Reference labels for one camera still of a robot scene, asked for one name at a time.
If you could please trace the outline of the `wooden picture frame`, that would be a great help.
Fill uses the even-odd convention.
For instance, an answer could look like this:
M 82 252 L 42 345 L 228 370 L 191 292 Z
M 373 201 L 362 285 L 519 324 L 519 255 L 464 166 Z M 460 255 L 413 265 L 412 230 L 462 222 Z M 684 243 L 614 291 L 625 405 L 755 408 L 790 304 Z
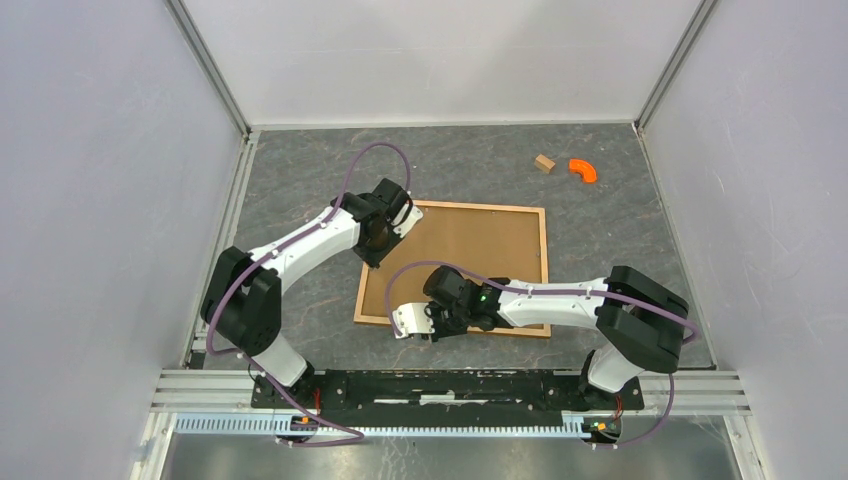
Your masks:
M 544 208 L 427 200 L 415 205 L 423 218 L 378 268 L 362 268 L 354 323 L 388 327 L 388 281 L 417 261 L 447 262 L 486 277 L 548 281 Z

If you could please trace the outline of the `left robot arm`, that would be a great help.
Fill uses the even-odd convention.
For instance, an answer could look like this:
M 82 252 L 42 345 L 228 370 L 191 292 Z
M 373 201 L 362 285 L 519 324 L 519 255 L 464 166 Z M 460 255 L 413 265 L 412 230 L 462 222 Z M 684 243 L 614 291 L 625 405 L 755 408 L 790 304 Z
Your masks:
M 311 366 L 284 338 L 282 298 L 304 275 L 351 251 L 370 268 L 380 263 L 422 219 L 400 185 L 382 179 L 370 192 L 344 192 L 318 217 L 290 234 L 249 251 L 235 246 L 217 258 L 199 315 L 211 333 L 262 367 L 290 407 L 314 394 Z

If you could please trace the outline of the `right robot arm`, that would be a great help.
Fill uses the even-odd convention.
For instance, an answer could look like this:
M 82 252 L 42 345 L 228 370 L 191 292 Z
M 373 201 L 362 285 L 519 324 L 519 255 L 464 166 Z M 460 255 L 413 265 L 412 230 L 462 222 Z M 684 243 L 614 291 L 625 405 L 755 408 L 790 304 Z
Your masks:
M 591 408 L 606 406 L 643 372 L 676 372 L 683 346 L 698 335 L 682 297 L 628 266 L 616 266 L 605 277 L 556 284 L 484 278 L 441 265 L 423 293 L 427 302 L 395 310 L 400 335 L 437 341 L 471 328 L 534 325 L 599 333 L 605 342 L 589 354 L 577 382 L 580 400 Z

